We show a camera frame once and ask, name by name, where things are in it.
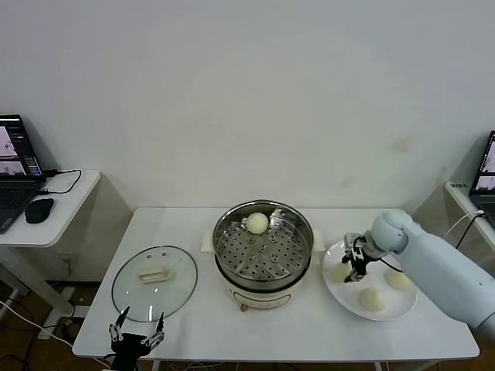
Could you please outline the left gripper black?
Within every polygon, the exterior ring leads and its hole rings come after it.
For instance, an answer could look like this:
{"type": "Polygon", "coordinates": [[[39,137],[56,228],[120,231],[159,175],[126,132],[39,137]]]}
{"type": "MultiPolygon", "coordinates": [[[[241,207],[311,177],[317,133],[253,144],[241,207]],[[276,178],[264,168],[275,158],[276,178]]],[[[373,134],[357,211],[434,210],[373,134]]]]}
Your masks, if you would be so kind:
{"type": "Polygon", "coordinates": [[[160,315],[155,332],[148,338],[145,335],[123,334],[121,327],[127,318],[129,310],[130,307],[128,306],[119,314],[117,320],[109,325],[111,350],[114,353],[111,370],[137,370],[138,360],[147,356],[151,352],[151,348],[156,348],[165,338],[164,313],[160,315]]]}

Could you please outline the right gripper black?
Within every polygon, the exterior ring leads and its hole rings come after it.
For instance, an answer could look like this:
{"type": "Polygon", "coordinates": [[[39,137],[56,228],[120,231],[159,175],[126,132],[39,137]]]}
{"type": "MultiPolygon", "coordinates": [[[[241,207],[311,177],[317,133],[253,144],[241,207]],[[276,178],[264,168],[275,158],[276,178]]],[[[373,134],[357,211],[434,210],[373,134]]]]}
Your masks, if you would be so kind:
{"type": "Polygon", "coordinates": [[[345,282],[359,282],[366,277],[369,262],[369,257],[361,248],[344,247],[341,263],[350,264],[353,268],[352,272],[345,278],[345,282]]]}

